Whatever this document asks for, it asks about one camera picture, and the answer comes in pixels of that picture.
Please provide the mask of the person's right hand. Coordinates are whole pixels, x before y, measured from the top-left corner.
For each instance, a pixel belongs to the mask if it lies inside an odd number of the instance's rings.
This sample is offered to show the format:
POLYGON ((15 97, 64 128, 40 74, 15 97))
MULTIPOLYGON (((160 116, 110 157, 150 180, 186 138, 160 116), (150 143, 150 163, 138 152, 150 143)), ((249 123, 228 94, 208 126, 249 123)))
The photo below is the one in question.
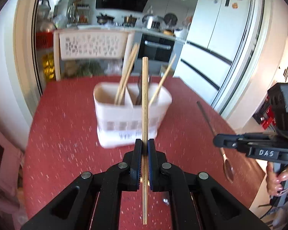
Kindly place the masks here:
POLYGON ((273 163, 267 163, 266 188, 269 195, 276 196, 283 189, 281 183, 288 180, 288 167, 279 175, 273 172, 273 167, 273 163))

